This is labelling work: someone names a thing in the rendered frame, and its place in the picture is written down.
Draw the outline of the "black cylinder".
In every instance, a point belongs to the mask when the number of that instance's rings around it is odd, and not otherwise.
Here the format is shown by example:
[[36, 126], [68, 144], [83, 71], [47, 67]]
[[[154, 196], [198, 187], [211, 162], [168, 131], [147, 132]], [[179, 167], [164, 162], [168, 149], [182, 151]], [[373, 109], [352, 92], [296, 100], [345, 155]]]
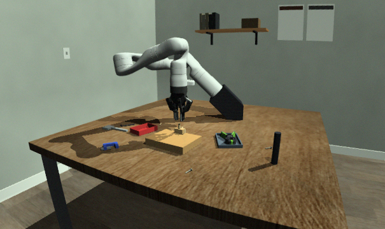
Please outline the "black cylinder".
[[277, 162], [278, 162], [280, 141], [281, 141], [281, 132], [274, 132], [274, 143], [273, 143], [272, 160], [271, 160], [271, 164], [273, 165], [277, 165]]

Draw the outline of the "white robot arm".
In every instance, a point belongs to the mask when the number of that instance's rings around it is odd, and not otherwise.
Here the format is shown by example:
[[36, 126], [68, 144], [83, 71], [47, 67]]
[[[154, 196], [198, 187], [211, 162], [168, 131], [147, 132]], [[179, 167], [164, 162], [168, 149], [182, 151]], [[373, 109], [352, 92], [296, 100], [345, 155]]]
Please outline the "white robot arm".
[[[126, 76], [144, 67], [152, 71], [164, 70], [170, 69], [171, 63], [171, 87], [195, 85], [196, 81], [211, 97], [214, 97], [222, 86], [200, 66], [188, 51], [189, 46], [185, 39], [171, 38], [148, 48], [143, 54], [117, 53], [113, 56], [115, 72], [118, 76]], [[174, 55], [174, 61], [167, 60], [167, 57], [171, 55]], [[132, 61], [136, 63], [133, 64]], [[186, 77], [188, 66], [190, 66], [190, 77], [193, 80], [188, 80]]]

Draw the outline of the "light tan wooden slab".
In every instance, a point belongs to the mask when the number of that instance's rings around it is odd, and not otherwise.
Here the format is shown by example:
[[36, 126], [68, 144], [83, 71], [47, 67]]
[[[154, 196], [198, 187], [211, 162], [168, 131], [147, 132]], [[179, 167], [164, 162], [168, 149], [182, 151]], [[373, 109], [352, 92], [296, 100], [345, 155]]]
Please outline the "light tan wooden slab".
[[201, 136], [188, 134], [185, 128], [184, 130], [185, 133], [183, 135], [174, 133], [174, 130], [162, 130], [146, 137], [146, 145], [184, 155], [202, 143]]

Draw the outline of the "small wooden block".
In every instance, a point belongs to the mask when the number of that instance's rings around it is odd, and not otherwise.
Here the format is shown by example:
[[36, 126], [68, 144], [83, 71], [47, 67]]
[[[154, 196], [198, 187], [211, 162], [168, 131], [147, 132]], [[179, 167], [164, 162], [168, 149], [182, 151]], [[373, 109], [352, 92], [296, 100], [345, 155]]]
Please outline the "small wooden block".
[[185, 130], [183, 128], [181, 129], [178, 129], [177, 127], [174, 129], [174, 133], [177, 133], [177, 134], [184, 134], [185, 133]]

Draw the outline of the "red open tray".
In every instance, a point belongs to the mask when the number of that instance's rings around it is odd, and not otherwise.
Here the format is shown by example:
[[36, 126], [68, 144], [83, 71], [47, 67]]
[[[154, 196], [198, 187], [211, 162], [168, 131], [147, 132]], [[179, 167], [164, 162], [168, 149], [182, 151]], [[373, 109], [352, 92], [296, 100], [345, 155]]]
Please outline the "red open tray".
[[142, 125], [131, 127], [130, 128], [130, 133], [133, 133], [135, 135], [140, 136], [140, 135], [148, 134], [150, 132], [154, 132], [156, 130], [157, 130], [157, 126], [156, 125], [150, 124], [150, 123], [145, 123], [145, 124], [142, 124]]

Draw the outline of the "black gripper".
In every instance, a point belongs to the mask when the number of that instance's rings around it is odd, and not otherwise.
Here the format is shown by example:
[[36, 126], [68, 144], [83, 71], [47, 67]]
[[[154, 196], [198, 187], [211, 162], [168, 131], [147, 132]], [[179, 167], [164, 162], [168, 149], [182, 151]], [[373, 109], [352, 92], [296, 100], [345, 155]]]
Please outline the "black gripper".
[[[189, 111], [192, 105], [192, 100], [187, 97], [187, 86], [185, 87], [171, 87], [171, 96], [166, 98], [168, 107], [174, 112], [174, 120], [178, 120], [178, 107], [180, 108], [180, 121], [184, 121], [185, 112]], [[172, 103], [173, 102], [173, 103]], [[185, 106], [186, 102], [186, 106]]]

